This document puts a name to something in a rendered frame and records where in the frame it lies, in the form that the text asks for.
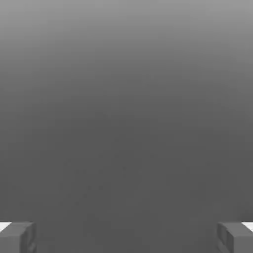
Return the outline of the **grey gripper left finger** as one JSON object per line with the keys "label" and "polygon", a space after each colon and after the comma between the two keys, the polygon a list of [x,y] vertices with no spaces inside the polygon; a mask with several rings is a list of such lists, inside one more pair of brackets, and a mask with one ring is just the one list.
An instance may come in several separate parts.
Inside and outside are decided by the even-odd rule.
{"label": "grey gripper left finger", "polygon": [[37,253],[34,222],[0,222],[0,253]]}

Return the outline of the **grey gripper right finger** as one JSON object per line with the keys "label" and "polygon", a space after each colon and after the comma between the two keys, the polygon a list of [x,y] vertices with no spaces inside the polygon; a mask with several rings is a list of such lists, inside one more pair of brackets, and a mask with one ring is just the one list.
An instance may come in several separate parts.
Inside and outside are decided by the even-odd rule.
{"label": "grey gripper right finger", "polygon": [[253,222],[219,222],[216,253],[253,253]]}

